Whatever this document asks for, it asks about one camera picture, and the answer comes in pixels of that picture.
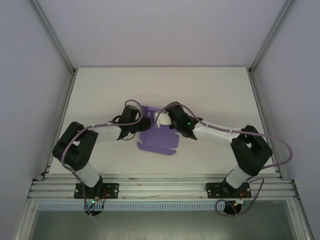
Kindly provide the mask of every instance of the white table surface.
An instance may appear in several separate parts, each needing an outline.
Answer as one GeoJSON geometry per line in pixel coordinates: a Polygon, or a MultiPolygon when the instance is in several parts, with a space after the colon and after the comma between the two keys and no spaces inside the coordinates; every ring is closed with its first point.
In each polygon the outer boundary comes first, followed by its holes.
{"type": "MultiPolygon", "coordinates": [[[[61,134],[73,121],[85,126],[107,123],[122,113],[127,99],[156,108],[178,101],[211,123],[252,125],[263,132],[244,67],[89,67],[78,69],[61,134]]],[[[98,143],[90,163],[99,174],[158,177],[227,174],[237,164],[230,145],[221,142],[181,136],[177,152],[167,156],[139,150],[138,140],[137,134],[130,141],[98,143]]],[[[53,159],[50,173],[68,171],[53,159]]]]}

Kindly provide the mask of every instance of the purple cable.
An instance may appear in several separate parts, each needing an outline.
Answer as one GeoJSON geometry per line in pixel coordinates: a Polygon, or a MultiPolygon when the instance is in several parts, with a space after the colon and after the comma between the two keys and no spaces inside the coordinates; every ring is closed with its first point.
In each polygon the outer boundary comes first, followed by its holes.
{"type": "Polygon", "coordinates": [[[263,134],[263,133],[256,133],[256,132],[250,132],[250,131],[241,131],[241,130],[232,130],[231,128],[228,128],[228,129],[225,129],[225,128],[220,128],[220,127],[217,127],[217,126],[213,126],[213,125],[209,125],[209,124],[206,124],[204,123],[203,121],[201,121],[192,111],[190,108],[188,108],[187,106],[183,105],[183,104],[180,104],[178,102],[171,102],[169,103],[167,106],[165,106],[164,108],[162,108],[158,115],[156,116],[155,118],[155,122],[157,122],[158,120],[158,117],[160,115],[160,113],[162,113],[167,107],[172,107],[172,106],[181,106],[185,109],[187,109],[190,114],[199,122],[201,123],[202,125],[208,127],[208,128],[211,128],[211,129],[215,129],[215,130],[218,130],[218,131],[221,131],[221,132],[225,132],[225,133],[235,133],[235,134],[244,134],[244,135],[252,135],[252,136],[260,136],[260,137],[265,137],[265,138],[268,138],[268,139],[273,139],[273,140],[277,140],[281,143],[283,143],[289,150],[289,157],[287,160],[283,161],[283,162],[279,162],[279,163],[273,163],[273,164],[270,164],[268,166],[264,166],[262,169],[267,169],[267,168],[271,168],[271,167],[277,167],[277,166],[280,166],[280,165],[283,165],[283,164],[287,164],[288,162],[290,162],[292,160],[292,157],[293,157],[293,151],[292,151],[292,148],[291,146],[286,142],[284,141],[283,139],[279,138],[279,137],[276,137],[276,136],[270,136],[270,135],[267,135],[267,134],[263,134]]]}
{"type": "Polygon", "coordinates": [[[131,126],[131,125],[135,125],[137,124],[138,122],[140,122],[140,120],[142,119],[143,117],[143,108],[141,106],[141,104],[134,100],[134,99],[129,99],[127,101],[125,101],[124,105],[127,106],[127,103],[128,102],[134,102],[136,104],[138,104],[139,106],[139,109],[140,109],[140,116],[139,118],[134,121],[134,122],[131,122],[131,123],[103,123],[103,124],[97,124],[97,125],[90,125],[90,126],[86,126],[84,127],[82,130],[80,130],[72,139],[71,141],[68,143],[68,145],[66,146],[66,148],[64,149],[63,153],[62,153],[62,156],[61,156],[61,164],[62,166],[69,170],[75,177],[77,180],[79,180],[81,183],[82,183],[82,191],[83,191],[83,200],[84,200],[84,205],[85,205],[85,208],[87,210],[87,212],[89,213],[89,215],[91,216],[91,212],[89,210],[89,206],[87,204],[87,196],[86,196],[86,191],[85,191],[85,184],[84,182],[81,180],[81,178],[77,175],[77,173],[70,167],[70,166],[67,166],[65,165],[65,157],[66,157],[66,154],[69,150],[69,148],[71,147],[71,145],[74,143],[74,141],[86,130],[88,129],[93,129],[93,128],[103,128],[103,127],[108,127],[108,126],[131,126]]]}
{"type": "Polygon", "coordinates": [[[254,179],[254,180],[249,181],[249,183],[252,183],[252,182],[255,182],[255,181],[258,181],[258,180],[262,180],[261,185],[260,185],[258,191],[256,192],[256,195],[255,195],[254,199],[252,200],[250,206],[249,206],[246,210],[244,210],[244,211],[241,212],[241,213],[237,213],[235,207],[233,206],[233,204],[232,204],[231,202],[229,202],[229,201],[227,201],[227,200],[219,199],[218,201],[215,202],[215,205],[214,205],[215,212],[216,212],[217,214],[219,214],[220,216],[223,216],[223,217],[237,217],[237,216],[241,216],[241,215],[246,214],[246,213],[254,206],[254,204],[255,204],[258,196],[259,196],[259,193],[260,193],[260,191],[261,191],[261,189],[262,189],[262,186],[263,186],[263,184],[264,184],[264,182],[265,182],[265,179],[264,179],[263,177],[259,177],[259,178],[256,178],[256,179],[254,179]],[[232,209],[234,210],[235,214],[234,214],[234,215],[231,215],[231,214],[228,215],[228,214],[223,214],[223,213],[219,212],[219,211],[218,211],[218,203],[220,203],[220,202],[225,202],[225,203],[227,203],[229,206],[231,206],[232,209]]]}

